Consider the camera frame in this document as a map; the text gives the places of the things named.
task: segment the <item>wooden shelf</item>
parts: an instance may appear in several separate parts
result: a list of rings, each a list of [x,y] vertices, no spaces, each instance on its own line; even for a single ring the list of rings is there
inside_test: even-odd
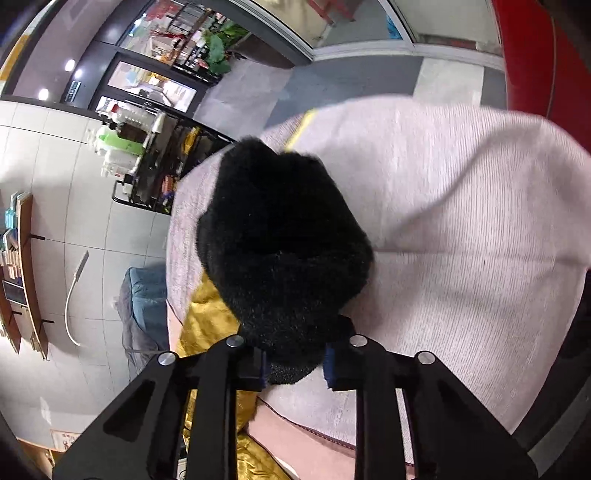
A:
[[[43,328],[41,319],[41,310],[37,301],[35,292],[35,278],[33,275],[33,258],[31,255],[31,217],[33,215],[33,196],[20,199],[17,202],[18,216],[18,253],[22,277],[22,286],[27,299],[28,316],[33,324],[33,334],[31,335],[31,345],[33,349],[39,352],[44,360],[47,360],[47,335]]]
[[[0,268],[0,283],[4,280],[4,271]],[[4,294],[4,288],[0,286],[0,322],[7,335],[12,348],[16,353],[21,349],[21,332],[18,329],[16,320],[14,319],[14,313],[12,311],[12,305],[6,299]]]

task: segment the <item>black fur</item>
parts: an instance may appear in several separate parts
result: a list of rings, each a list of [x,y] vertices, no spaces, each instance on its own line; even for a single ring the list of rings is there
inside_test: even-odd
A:
[[[272,383],[302,379],[327,342],[353,332],[338,313],[365,285],[373,253],[317,158],[237,143],[221,160],[197,249],[241,333],[267,352]]]

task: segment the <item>gray floor tile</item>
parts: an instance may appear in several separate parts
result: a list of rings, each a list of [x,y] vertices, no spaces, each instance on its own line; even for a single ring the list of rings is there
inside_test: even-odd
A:
[[[503,72],[489,67],[484,68],[480,105],[507,109],[507,89]]]
[[[267,127],[311,108],[351,98],[384,93],[412,95],[422,62],[421,57],[371,56],[316,61],[296,67]]]

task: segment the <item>tiled wall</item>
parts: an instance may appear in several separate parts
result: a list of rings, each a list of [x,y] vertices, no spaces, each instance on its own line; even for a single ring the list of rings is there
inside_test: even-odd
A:
[[[16,355],[0,338],[0,410],[17,436],[50,442],[49,429],[81,432],[127,384],[122,324],[113,300],[128,267],[164,262],[168,216],[111,200],[113,178],[84,143],[95,120],[0,102],[0,207],[16,190],[34,195],[35,285],[49,359],[27,341]],[[85,250],[89,259],[70,301],[73,345],[64,327],[66,292]],[[18,318],[23,339],[28,323]]]

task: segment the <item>green plant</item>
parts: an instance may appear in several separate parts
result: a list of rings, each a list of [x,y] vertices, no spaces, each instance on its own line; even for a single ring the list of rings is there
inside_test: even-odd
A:
[[[226,60],[226,49],[235,44],[247,33],[248,30],[246,28],[242,28],[231,20],[227,21],[215,33],[209,30],[203,33],[205,42],[209,48],[206,61],[210,72],[222,75],[230,71],[230,63]]]

